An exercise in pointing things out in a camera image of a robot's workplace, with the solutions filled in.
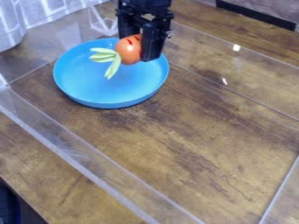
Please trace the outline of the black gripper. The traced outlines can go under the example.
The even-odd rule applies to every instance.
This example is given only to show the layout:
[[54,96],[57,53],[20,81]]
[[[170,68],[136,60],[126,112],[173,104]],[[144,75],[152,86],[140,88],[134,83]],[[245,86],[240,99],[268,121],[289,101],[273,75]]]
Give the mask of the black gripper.
[[117,0],[117,32],[122,39],[140,33],[141,61],[156,60],[162,52],[164,41],[172,36],[169,11],[172,0]]

